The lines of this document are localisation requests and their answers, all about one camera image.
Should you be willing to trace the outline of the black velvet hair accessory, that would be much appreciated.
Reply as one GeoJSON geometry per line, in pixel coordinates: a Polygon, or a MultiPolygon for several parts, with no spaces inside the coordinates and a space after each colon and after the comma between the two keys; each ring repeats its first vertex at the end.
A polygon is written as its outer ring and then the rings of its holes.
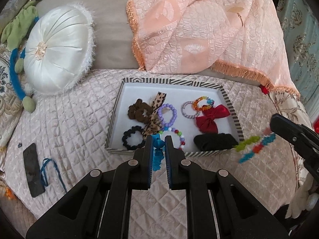
{"type": "Polygon", "coordinates": [[[200,151],[222,151],[238,145],[231,134],[206,133],[194,137],[194,144],[200,151]]]}

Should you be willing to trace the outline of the black smartphone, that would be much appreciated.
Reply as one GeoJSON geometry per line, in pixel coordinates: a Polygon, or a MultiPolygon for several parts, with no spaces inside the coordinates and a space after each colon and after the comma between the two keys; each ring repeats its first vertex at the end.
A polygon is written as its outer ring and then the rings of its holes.
{"type": "Polygon", "coordinates": [[[29,191],[32,197],[45,192],[40,174],[36,144],[32,143],[23,151],[23,161],[29,191]]]}

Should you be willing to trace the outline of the grey bolster pillow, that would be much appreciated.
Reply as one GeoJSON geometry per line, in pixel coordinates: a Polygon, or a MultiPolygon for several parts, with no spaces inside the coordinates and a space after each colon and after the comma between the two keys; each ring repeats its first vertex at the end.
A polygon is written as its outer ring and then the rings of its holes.
{"type": "Polygon", "coordinates": [[[80,3],[92,14],[95,31],[95,69],[137,69],[132,53],[132,31],[128,23],[128,0],[42,0],[37,9],[40,16],[55,7],[80,3]]]}

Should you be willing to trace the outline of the black scrunchie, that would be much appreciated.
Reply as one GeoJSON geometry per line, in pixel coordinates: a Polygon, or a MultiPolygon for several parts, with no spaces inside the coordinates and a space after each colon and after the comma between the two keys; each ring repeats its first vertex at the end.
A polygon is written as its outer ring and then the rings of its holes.
{"type": "Polygon", "coordinates": [[[144,147],[146,141],[142,136],[143,128],[141,126],[132,126],[125,131],[122,136],[123,146],[129,150],[134,151],[144,147]]]}

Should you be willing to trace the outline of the red tassel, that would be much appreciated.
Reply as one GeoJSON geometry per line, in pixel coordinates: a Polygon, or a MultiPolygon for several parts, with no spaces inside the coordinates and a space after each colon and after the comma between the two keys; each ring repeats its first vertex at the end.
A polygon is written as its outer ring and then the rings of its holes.
{"type": "Polygon", "coordinates": [[[269,91],[268,91],[268,89],[267,89],[265,86],[260,85],[259,88],[261,89],[261,92],[262,92],[263,94],[266,94],[266,95],[269,94],[269,91]]]}

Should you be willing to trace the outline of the striped black white tray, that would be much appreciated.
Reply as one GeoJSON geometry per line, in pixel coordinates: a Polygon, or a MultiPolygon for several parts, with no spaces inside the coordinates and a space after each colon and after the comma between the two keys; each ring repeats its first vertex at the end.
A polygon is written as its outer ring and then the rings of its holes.
{"type": "Polygon", "coordinates": [[[151,104],[158,92],[166,93],[164,103],[173,106],[172,109],[165,108],[162,116],[164,122],[170,123],[172,127],[182,133],[185,139],[183,149],[186,155],[206,156],[213,154],[212,151],[199,151],[193,142],[194,137],[200,135],[201,131],[196,126],[195,119],[191,118],[196,113],[191,102],[201,96],[205,98],[198,103],[199,106],[205,105],[207,99],[211,99],[214,101],[215,107],[223,105],[230,112],[230,116],[215,120],[218,132],[231,134],[237,142],[243,141],[241,124],[228,93],[222,85],[186,79],[126,77],[121,82],[111,112],[105,144],[109,153],[130,153],[122,144],[123,133],[132,126],[143,126],[143,123],[129,119],[129,106],[134,104],[137,99],[142,99],[143,102],[151,104]]]}

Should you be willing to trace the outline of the round white satin cushion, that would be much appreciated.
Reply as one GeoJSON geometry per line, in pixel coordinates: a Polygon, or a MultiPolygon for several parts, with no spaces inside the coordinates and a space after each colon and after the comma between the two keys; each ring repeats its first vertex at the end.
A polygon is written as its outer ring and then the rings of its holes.
{"type": "Polygon", "coordinates": [[[56,7],[40,17],[25,46],[24,73],[37,93],[72,89],[93,64],[94,30],[89,10],[78,3],[56,7]]]}

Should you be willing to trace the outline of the green blue plush toy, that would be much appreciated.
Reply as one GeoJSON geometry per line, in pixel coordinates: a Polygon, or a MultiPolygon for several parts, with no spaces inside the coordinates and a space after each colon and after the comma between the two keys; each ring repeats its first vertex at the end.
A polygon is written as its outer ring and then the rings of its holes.
{"type": "Polygon", "coordinates": [[[24,69],[25,49],[21,52],[19,47],[27,36],[31,27],[39,20],[36,1],[32,0],[26,3],[17,16],[2,31],[1,42],[7,43],[7,48],[11,51],[10,56],[10,82],[23,108],[32,113],[36,108],[34,100],[27,96],[21,87],[18,75],[24,69]]]}

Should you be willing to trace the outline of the leopard print bow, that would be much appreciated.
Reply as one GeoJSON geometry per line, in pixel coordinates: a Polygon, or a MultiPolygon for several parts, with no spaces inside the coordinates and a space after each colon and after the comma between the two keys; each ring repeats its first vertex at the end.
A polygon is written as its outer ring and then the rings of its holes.
{"type": "Polygon", "coordinates": [[[146,140],[147,136],[157,134],[162,127],[161,121],[158,116],[158,110],[159,108],[164,104],[166,99],[166,93],[158,92],[155,98],[153,99],[153,102],[151,104],[151,107],[153,108],[153,111],[150,115],[149,122],[146,124],[143,132],[142,137],[144,140],[146,140]]]}

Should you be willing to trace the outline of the red velvet bow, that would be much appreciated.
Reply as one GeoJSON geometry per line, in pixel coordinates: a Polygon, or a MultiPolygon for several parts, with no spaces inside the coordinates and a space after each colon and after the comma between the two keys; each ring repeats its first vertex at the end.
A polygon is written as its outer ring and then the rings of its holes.
{"type": "Polygon", "coordinates": [[[228,108],[223,105],[204,110],[202,113],[202,116],[195,118],[196,126],[202,133],[218,133],[215,120],[230,116],[228,108]]]}

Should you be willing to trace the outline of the peach fringed blanket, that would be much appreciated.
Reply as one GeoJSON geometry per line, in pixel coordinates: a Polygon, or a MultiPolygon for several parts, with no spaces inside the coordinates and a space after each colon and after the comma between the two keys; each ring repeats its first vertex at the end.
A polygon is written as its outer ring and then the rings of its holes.
{"type": "Polygon", "coordinates": [[[141,70],[212,69],[298,95],[272,0],[129,0],[127,16],[141,70]]]}

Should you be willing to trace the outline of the beige quilted bedspread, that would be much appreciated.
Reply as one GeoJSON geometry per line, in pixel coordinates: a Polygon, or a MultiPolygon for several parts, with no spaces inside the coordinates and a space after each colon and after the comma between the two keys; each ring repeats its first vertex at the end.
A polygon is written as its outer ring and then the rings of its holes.
{"type": "MultiPolygon", "coordinates": [[[[123,78],[145,77],[136,70],[96,70],[72,91],[57,97],[38,96],[34,113],[23,113],[9,141],[4,161],[4,179],[22,206],[41,217],[84,175],[94,168],[111,170],[126,161],[128,155],[106,150],[106,135],[111,111],[123,78]],[[48,167],[49,187],[44,194],[32,197],[23,166],[23,149],[35,143],[41,159],[53,158],[61,171],[56,176],[48,167]]],[[[287,93],[265,95],[261,89],[234,81],[201,75],[174,75],[186,79],[222,85],[239,118],[245,137],[257,135],[275,113],[295,123],[310,126],[303,104],[287,93]]],[[[193,157],[208,170],[225,168],[245,186],[271,213],[288,204],[307,172],[301,158],[283,139],[244,164],[236,163],[236,152],[193,157]]],[[[148,191],[133,193],[131,238],[186,238],[185,193],[169,189],[165,168],[153,176],[148,191]]]]}

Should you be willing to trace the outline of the floral embroidered pillow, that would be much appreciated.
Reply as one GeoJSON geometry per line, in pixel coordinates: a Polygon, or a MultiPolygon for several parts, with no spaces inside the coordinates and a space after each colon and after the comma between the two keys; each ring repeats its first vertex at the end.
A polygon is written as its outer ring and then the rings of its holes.
{"type": "Polygon", "coordinates": [[[5,148],[20,119],[23,107],[10,82],[10,56],[11,52],[5,44],[1,44],[1,149],[5,148]]]}

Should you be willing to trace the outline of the brown scrunchie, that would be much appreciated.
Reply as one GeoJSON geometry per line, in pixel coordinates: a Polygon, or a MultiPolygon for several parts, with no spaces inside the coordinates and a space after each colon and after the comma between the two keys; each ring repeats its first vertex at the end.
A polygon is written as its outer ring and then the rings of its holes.
{"type": "Polygon", "coordinates": [[[150,116],[153,113],[154,108],[142,99],[137,99],[136,103],[129,106],[128,117],[132,120],[147,124],[150,120],[150,116]]]}

